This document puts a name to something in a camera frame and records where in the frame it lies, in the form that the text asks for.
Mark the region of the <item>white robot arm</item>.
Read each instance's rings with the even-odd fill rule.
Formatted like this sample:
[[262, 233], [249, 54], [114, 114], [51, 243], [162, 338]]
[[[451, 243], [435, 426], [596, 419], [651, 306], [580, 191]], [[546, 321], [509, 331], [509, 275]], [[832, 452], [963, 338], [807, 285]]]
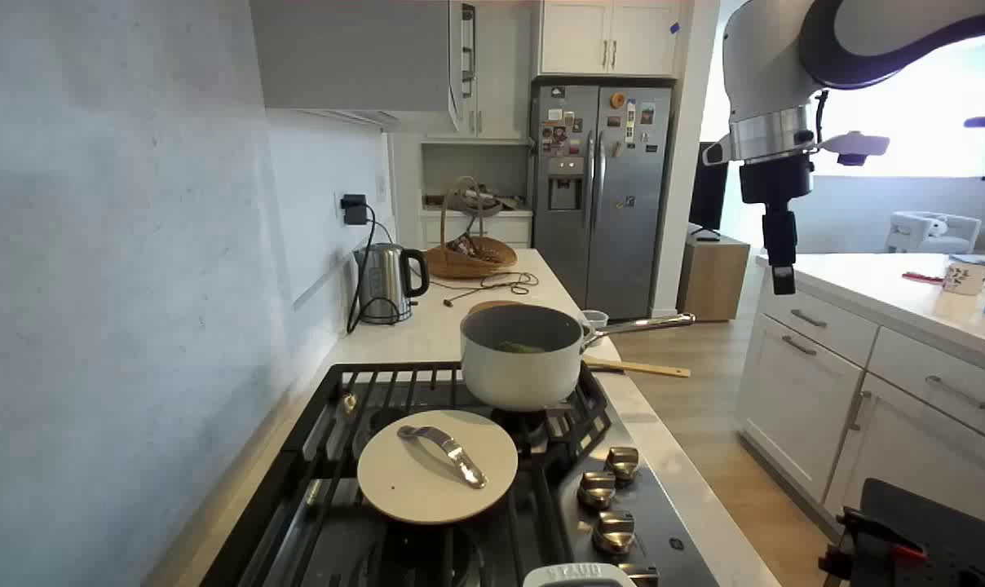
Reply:
[[775, 295], [795, 289], [792, 200], [809, 191], [815, 153], [862, 167], [883, 138], [825, 138], [813, 93], [887, 81], [915, 57], [985, 35], [985, 0], [743, 0], [725, 25], [727, 134], [708, 167], [741, 164], [741, 200], [764, 204]]

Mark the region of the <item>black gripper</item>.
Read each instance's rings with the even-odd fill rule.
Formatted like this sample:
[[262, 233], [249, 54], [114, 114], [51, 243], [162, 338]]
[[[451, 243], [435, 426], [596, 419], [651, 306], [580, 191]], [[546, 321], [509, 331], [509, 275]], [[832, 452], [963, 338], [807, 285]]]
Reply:
[[747, 204], [764, 202], [764, 249], [768, 253], [773, 294], [795, 289], [795, 216], [786, 207], [792, 200], [809, 191], [813, 164], [807, 153], [761, 160], [741, 167], [741, 200]]

